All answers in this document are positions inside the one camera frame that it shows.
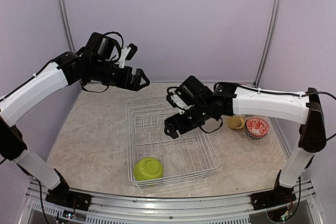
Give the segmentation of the green bowl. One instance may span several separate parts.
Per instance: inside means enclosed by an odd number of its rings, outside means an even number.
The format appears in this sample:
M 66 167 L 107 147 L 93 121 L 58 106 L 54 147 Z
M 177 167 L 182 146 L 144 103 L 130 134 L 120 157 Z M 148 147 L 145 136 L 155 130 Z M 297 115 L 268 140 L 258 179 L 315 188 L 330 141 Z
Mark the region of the green bowl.
M 163 177 L 163 165 L 156 158 L 145 157 L 136 163 L 133 173 L 137 181 L 159 179 Z

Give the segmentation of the yellow mug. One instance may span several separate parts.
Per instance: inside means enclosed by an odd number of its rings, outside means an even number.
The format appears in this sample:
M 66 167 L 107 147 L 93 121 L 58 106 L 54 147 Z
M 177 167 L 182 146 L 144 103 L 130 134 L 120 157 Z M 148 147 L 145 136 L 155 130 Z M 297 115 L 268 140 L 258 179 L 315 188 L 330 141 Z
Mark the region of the yellow mug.
M 232 130 L 240 130 L 245 127 L 244 115 L 233 115 L 227 117 L 227 125 Z

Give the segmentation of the blue white zigzag bowl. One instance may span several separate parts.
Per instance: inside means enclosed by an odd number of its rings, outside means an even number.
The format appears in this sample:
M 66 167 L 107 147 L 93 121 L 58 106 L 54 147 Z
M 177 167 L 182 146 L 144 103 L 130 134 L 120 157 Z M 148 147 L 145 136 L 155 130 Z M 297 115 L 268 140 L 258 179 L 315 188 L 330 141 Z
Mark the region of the blue white zigzag bowl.
M 264 138 L 266 136 L 266 134 L 264 135 L 255 135 L 252 132 L 245 130 L 245 134 L 247 137 L 249 137 L 252 140 L 261 140 L 262 138 Z

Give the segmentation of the red white patterned bowl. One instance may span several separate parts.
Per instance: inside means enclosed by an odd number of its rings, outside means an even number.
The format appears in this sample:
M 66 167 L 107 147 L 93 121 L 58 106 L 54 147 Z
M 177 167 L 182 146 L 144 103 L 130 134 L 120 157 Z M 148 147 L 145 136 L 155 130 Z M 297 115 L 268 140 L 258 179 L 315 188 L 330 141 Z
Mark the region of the red white patterned bowl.
M 249 118 L 246 121 L 246 130 L 252 132 L 255 135 L 268 134 L 270 129 L 269 124 L 261 118 Z

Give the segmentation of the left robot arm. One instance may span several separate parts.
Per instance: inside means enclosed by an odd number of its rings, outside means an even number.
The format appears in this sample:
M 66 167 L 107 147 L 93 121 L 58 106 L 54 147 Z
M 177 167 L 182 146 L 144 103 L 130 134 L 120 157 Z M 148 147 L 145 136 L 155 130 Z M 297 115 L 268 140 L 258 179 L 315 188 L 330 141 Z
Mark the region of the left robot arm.
M 1 97 L 1 156 L 15 162 L 28 175 L 48 188 L 49 194 L 66 206 L 73 201 L 69 185 L 56 170 L 36 153 L 30 151 L 16 123 L 33 107 L 55 92 L 80 82 L 84 87 L 90 81 L 130 91 L 149 86 L 150 81 L 142 69 L 132 73 L 124 65 L 131 60 L 130 49 L 121 51 L 123 60 L 100 59 L 97 53 L 81 48 L 78 52 L 65 52 L 47 62 L 40 71 L 16 89 Z

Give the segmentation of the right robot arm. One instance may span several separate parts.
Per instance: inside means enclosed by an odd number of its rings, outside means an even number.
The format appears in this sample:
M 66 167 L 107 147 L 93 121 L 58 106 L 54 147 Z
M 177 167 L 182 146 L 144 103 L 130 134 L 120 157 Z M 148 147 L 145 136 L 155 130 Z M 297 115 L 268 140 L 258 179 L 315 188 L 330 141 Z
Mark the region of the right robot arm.
M 168 88 L 166 99 L 172 107 L 179 109 L 179 113 L 164 121 L 164 133 L 173 139 L 201 129 L 209 119 L 219 121 L 222 116 L 260 115 L 300 124 L 297 147 L 268 194 L 273 205 L 281 204 L 293 193 L 304 169 L 328 141 L 319 93 L 314 88 L 291 93 L 218 82 L 210 90 L 190 76 L 180 86 Z

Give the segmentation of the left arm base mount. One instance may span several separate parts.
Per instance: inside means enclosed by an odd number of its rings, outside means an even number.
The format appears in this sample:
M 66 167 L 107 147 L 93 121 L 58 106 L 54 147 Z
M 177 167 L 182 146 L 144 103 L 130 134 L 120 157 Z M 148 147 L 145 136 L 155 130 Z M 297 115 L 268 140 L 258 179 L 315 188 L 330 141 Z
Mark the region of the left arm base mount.
M 88 211 L 92 196 L 90 194 L 68 191 L 65 197 L 57 197 L 56 194 L 48 192 L 46 201 L 52 204 L 71 208 L 73 210 Z

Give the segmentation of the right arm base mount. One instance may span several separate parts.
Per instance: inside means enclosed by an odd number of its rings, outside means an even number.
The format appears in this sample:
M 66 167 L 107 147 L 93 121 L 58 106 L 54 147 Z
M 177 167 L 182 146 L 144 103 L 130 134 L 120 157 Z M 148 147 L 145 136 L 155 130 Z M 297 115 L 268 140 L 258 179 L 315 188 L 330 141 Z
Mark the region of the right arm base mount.
M 274 189 L 253 193 L 250 198 L 254 211 L 291 203 L 297 199 L 293 190 L 275 191 Z

